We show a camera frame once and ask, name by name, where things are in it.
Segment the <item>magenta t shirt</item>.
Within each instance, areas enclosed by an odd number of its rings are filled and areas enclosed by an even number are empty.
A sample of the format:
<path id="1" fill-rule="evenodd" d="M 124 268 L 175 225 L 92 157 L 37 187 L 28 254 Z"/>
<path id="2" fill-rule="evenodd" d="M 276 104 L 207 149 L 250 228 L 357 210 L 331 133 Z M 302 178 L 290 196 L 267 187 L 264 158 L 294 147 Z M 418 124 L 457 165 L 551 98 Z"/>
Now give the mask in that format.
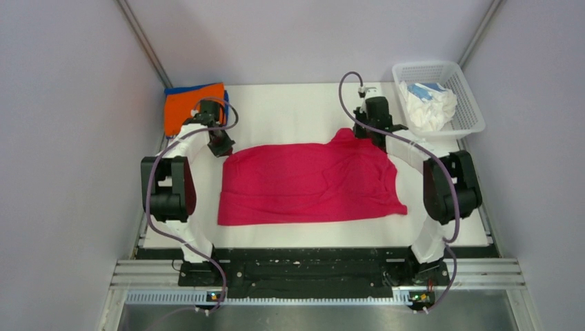
<path id="1" fill-rule="evenodd" d="M 349 128 L 328 143 L 263 145 L 223 165 L 218 225 L 328 223 L 406 215 L 388 155 Z"/>

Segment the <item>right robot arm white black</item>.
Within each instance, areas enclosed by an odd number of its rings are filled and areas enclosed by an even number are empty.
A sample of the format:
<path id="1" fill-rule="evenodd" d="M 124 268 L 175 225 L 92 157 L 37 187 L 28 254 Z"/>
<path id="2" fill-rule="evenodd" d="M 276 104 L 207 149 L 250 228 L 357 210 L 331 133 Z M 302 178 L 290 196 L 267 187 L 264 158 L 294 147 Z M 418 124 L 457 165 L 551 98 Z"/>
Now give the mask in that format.
<path id="1" fill-rule="evenodd" d="M 426 218 L 408 248 L 404 274 L 411 283 L 423 284 L 439 268 L 446 244 L 457 239 L 462 219 L 482 204 L 473 158 L 465 150 L 438 148 L 395 124 L 389 102 L 377 88 L 360 87 L 358 95 L 362 105 L 353 112 L 356 137 L 369 138 L 422 175 Z"/>

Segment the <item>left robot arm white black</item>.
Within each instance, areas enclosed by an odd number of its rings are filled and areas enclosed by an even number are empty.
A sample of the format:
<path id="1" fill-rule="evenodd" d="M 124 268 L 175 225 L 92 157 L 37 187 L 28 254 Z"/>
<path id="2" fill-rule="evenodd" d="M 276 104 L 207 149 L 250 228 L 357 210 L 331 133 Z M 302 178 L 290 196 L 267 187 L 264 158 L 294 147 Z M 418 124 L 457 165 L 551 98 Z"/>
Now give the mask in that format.
<path id="1" fill-rule="evenodd" d="M 204 97 L 196 102 L 179 133 L 158 154 L 140 163 L 141 195 L 148 227 L 176 241 L 184 261 L 197 263 L 195 276 L 205 285 L 218 282 L 221 266 L 212 260 L 213 244 L 194 223 L 197 193 L 192 165 L 204 149 L 217 158 L 232 154 L 235 142 L 228 130 L 239 120 L 228 121 L 232 106 L 220 97 Z"/>

